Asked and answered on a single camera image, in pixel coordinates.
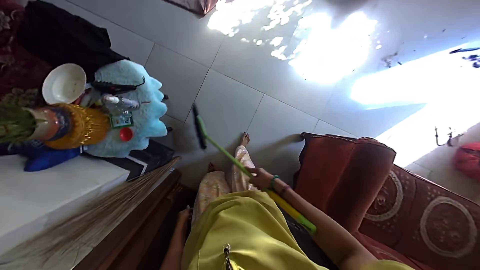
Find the green bracelet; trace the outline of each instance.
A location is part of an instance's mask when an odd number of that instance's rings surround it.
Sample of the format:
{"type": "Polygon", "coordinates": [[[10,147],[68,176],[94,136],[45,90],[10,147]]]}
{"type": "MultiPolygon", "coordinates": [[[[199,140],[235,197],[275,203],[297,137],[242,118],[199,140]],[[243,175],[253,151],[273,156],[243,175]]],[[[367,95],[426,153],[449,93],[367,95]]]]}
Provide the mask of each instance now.
{"type": "Polygon", "coordinates": [[[275,191],[275,189],[274,189],[274,187],[273,187],[273,185],[275,184],[275,178],[280,179],[280,176],[274,175],[274,176],[272,177],[272,180],[270,180],[270,190],[273,190],[273,191],[275,191]]]}

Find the gold decoration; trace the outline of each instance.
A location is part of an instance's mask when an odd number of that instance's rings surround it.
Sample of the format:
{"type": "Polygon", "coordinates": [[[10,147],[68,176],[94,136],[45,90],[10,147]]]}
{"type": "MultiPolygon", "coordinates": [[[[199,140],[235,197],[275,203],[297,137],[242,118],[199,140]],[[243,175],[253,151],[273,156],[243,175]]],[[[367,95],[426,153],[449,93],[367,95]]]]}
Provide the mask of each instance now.
{"type": "Polygon", "coordinates": [[[110,130],[108,116],[96,109],[84,108],[73,104],[56,104],[70,112],[70,132],[64,137],[47,141],[45,144],[54,149],[72,149],[81,145],[96,144],[103,140],[110,130]]]}

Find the black cloth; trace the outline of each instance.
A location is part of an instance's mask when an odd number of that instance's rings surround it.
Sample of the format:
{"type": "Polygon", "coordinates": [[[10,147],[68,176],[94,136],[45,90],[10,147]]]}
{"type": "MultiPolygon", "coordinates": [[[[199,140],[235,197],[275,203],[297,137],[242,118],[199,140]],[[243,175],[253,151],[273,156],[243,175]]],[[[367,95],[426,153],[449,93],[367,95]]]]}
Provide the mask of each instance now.
{"type": "Polygon", "coordinates": [[[338,267],[332,262],[332,260],[325,254],[325,252],[315,243],[312,237],[308,234],[307,230],[303,228],[293,217],[291,217],[280,206],[278,207],[282,211],[285,220],[287,221],[288,228],[292,232],[293,238],[297,241],[297,244],[307,257],[314,263],[323,266],[329,270],[338,270],[338,267]]]}
{"type": "Polygon", "coordinates": [[[88,82],[95,80],[100,67],[128,59],[110,49],[105,28],[39,0],[28,2],[17,36],[22,47],[54,67],[80,65],[88,82]]]}

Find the bracelet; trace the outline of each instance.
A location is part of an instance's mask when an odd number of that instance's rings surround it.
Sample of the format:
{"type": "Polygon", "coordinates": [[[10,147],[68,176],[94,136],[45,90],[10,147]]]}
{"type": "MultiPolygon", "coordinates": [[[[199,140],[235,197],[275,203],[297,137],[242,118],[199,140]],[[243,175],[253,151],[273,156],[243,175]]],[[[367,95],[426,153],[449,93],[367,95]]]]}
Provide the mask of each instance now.
{"type": "Polygon", "coordinates": [[[280,190],[280,194],[279,194],[280,197],[283,198],[283,195],[284,195],[285,192],[286,192],[287,190],[289,190],[289,189],[292,189],[289,185],[286,184],[285,186],[283,186],[283,187],[282,187],[282,190],[280,190]]]}
{"type": "Polygon", "coordinates": [[[274,188],[274,186],[273,186],[273,185],[275,184],[275,178],[280,179],[280,177],[279,177],[278,175],[274,175],[274,176],[272,177],[272,180],[270,180],[270,189],[273,190],[273,191],[275,191],[275,188],[274,188]]]}

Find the white bowl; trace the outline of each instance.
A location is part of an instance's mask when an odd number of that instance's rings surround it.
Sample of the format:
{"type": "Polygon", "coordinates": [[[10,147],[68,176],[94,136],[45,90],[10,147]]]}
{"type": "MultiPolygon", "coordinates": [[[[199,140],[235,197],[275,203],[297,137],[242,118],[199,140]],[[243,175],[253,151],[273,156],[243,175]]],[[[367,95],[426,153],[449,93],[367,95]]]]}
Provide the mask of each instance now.
{"type": "Polygon", "coordinates": [[[72,103],[84,92],[86,81],[81,66],[72,63],[60,65],[43,81],[43,98],[48,104],[72,103]]]}

